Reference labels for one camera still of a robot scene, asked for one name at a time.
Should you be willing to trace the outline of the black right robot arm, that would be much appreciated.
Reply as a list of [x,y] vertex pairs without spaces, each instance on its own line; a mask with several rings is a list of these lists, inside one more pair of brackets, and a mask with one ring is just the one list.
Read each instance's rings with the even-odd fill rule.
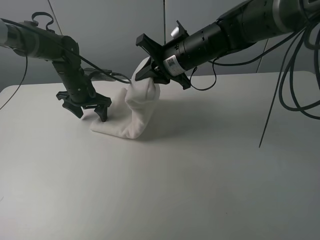
[[188,89],[191,81],[186,71],[259,41],[293,33],[319,11],[318,0],[246,0],[193,34],[178,22],[172,40],[164,45],[142,34],[136,45],[149,54],[149,59],[135,80],[152,78],[164,85],[175,81]]

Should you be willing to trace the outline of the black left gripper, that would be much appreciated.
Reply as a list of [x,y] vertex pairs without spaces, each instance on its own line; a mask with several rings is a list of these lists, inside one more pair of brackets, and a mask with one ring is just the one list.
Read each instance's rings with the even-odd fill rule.
[[96,92],[92,80],[84,72],[59,72],[65,91],[59,91],[56,98],[63,101],[62,107],[77,118],[83,116],[82,109],[94,109],[102,122],[108,119],[111,99]]

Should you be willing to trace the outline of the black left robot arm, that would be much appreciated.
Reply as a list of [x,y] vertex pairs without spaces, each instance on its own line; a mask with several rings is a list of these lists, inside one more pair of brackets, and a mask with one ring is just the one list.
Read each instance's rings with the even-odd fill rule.
[[0,45],[19,56],[51,62],[65,87],[65,91],[56,94],[63,101],[63,108],[78,118],[85,109],[93,109],[102,122],[107,120],[112,101],[96,92],[91,82],[93,75],[82,69],[79,45],[71,37],[41,29],[31,21],[1,19]]

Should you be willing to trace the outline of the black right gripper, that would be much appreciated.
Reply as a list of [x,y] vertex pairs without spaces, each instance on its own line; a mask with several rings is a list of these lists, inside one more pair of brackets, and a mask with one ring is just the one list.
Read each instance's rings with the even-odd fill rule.
[[191,87],[191,81],[185,72],[192,66],[190,54],[185,49],[185,42],[193,35],[173,39],[165,45],[160,45],[146,34],[136,39],[136,45],[148,53],[135,71],[135,81],[152,78],[156,84],[167,85],[171,80],[177,82],[184,90]]

